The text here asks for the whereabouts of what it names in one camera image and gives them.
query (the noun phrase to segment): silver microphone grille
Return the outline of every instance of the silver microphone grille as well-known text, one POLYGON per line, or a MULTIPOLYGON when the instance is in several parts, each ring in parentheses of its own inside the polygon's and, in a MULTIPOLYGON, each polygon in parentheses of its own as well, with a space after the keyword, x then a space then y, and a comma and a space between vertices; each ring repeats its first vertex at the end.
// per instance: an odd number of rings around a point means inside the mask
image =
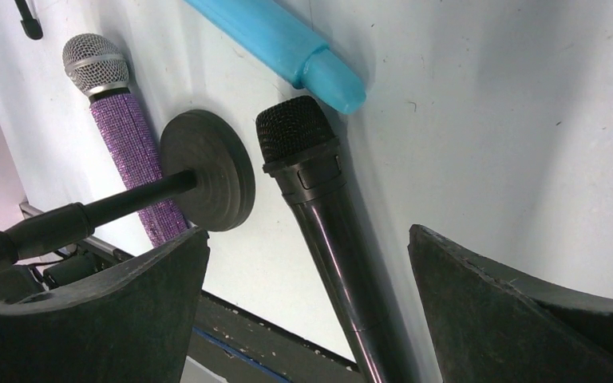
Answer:
POLYGON ((62 50, 67 76, 86 96, 128 87, 128 64, 120 50, 97 34, 79 34, 62 50))

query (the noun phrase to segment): black cable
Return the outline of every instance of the black cable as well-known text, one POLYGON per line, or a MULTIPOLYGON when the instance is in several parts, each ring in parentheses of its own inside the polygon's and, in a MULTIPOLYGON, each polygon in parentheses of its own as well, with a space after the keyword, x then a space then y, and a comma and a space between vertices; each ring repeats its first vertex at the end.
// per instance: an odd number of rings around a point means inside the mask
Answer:
POLYGON ((51 262, 39 262, 39 263, 30 263, 27 266, 28 267, 39 267, 39 266, 50 266, 50 265, 55 265, 58 264, 60 262, 64 262, 67 259, 63 258, 63 259, 58 259, 57 261, 51 261, 51 262))
POLYGON ((69 259, 69 257, 71 257, 73 254, 65 254, 59 250, 53 251, 53 254, 57 255, 58 257, 62 258, 62 259, 69 259))

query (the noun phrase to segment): round black base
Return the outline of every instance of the round black base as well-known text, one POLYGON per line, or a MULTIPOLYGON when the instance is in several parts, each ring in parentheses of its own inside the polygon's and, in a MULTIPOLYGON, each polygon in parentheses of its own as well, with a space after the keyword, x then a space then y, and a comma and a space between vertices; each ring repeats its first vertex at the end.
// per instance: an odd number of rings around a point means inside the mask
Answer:
POLYGON ((208 231, 243 223, 255 203, 255 173, 243 143, 224 120, 191 110, 168 123, 160 138, 164 176, 196 173, 196 187, 174 198, 184 216, 208 231))

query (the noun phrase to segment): silver band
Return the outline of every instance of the silver band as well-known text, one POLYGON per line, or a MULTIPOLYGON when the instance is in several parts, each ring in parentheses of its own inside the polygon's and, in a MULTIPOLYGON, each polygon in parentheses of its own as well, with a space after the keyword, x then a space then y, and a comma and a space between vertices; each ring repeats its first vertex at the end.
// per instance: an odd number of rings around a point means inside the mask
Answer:
POLYGON ((100 86, 96 86, 95 88, 88 89, 85 92, 83 92, 83 94, 85 94, 87 97, 90 97, 95 94, 105 92, 107 90, 119 89, 119 88, 128 88, 128 82, 118 81, 118 82, 113 82, 111 84, 103 84, 100 86))

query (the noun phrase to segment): sparkly purple handle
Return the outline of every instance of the sparkly purple handle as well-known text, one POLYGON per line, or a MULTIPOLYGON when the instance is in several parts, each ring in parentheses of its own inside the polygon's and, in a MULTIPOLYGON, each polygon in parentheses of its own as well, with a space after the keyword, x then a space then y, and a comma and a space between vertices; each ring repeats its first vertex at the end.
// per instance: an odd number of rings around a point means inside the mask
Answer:
MULTIPOLYGON (((128 190, 162 177, 152 133, 131 93, 95 101, 90 111, 128 190)), ((137 214, 154 247, 187 230, 187 221, 171 199, 137 214)))

